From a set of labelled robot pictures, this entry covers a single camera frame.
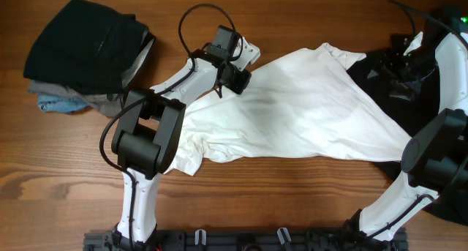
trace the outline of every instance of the folded clothes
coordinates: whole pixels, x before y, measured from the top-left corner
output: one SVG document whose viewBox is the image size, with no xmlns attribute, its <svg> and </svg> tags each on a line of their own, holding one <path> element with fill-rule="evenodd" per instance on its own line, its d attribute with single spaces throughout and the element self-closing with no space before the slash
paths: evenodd
<svg viewBox="0 0 468 251">
<path fill-rule="evenodd" d="M 65 105 L 65 100 L 71 100 L 70 107 L 77 101 L 91 106 L 104 116 L 115 116 L 121 111 L 122 94 L 80 94 L 67 86 L 61 86 L 55 83 L 44 83 L 38 80 L 33 80 L 28 86 L 28 92 L 41 96 L 62 97 L 62 105 Z"/>
<path fill-rule="evenodd" d="M 201 97 L 186 109 L 170 169 L 194 175 L 203 157 L 400 160 L 410 137 L 346 73 L 365 57 L 325 43 L 253 71 L 242 95 Z"/>
<path fill-rule="evenodd" d="M 123 94 L 154 40 L 135 15 L 71 0 L 37 38 L 23 75 L 81 94 Z"/>
<path fill-rule="evenodd" d="M 87 108 L 89 105 L 77 98 L 40 94 L 37 100 L 37 106 L 39 106 L 42 111 L 69 114 Z"/>
</svg>

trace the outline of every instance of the wooden surface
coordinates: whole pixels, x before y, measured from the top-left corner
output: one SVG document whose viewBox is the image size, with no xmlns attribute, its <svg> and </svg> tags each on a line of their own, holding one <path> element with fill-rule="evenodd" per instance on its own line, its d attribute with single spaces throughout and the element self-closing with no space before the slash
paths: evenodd
<svg viewBox="0 0 468 251">
<path fill-rule="evenodd" d="M 43 113 L 26 93 L 23 65 L 33 42 L 69 0 L 0 0 L 0 250 L 80 250 L 83 234 L 111 229 L 121 215 L 121 174 L 99 155 L 109 119 L 95 111 Z M 141 86 L 184 65 L 179 18 L 196 3 L 225 8 L 237 30 L 260 47 L 256 67 L 323 42 L 364 52 L 407 33 L 406 17 L 386 0 L 91 0 L 134 13 L 158 37 Z M 421 10 L 466 0 L 400 0 Z M 418 30 L 423 21 L 416 17 Z M 195 49 L 226 20 L 211 10 L 186 19 Z M 158 227 L 260 230 L 340 226 L 375 201 L 390 182 L 372 164 L 323 157 L 205 161 L 195 177 L 164 176 Z M 421 212 L 407 223 L 411 250 L 468 250 L 468 228 Z"/>
</svg>

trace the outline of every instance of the blue folded cloth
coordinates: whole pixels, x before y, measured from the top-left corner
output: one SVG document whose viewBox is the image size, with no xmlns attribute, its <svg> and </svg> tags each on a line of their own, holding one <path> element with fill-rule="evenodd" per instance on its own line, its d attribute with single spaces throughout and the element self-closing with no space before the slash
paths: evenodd
<svg viewBox="0 0 468 251">
<path fill-rule="evenodd" d="M 42 111 L 52 111 L 70 114 L 75 111 L 87 108 L 89 105 L 88 103 L 78 98 L 39 94 L 37 99 L 37 106 Z"/>
</svg>

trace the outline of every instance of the stack of folded clothes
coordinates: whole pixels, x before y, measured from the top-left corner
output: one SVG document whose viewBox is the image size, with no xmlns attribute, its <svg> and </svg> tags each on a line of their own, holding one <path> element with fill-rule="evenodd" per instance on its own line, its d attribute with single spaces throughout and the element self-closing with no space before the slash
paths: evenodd
<svg viewBox="0 0 468 251">
<path fill-rule="evenodd" d="M 115 10 L 71 0 L 45 27 L 24 67 L 44 111 L 73 113 L 91 106 L 106 116 L 121 110 L 155 37 L 148 27 Z"/>
</svg>

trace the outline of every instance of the gray folded cloth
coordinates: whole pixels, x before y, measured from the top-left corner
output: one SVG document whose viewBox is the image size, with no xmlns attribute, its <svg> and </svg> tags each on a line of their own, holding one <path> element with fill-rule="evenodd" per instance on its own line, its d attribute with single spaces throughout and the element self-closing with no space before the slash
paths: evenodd
<svg viewBox="0 0 468 251">
<path fill-rule="evenodd" d="M 60 97 L 76 98 L 87 102 L 104 116 L 115 116 L 122 110 L 121 99 L 123 94 L 87 94 L 83 95 L 70 87 L 55 83 L 45 83 L 32 80 L 28 86 L 28 92 L 32 94 L 51 94 Z"/>
</svg>

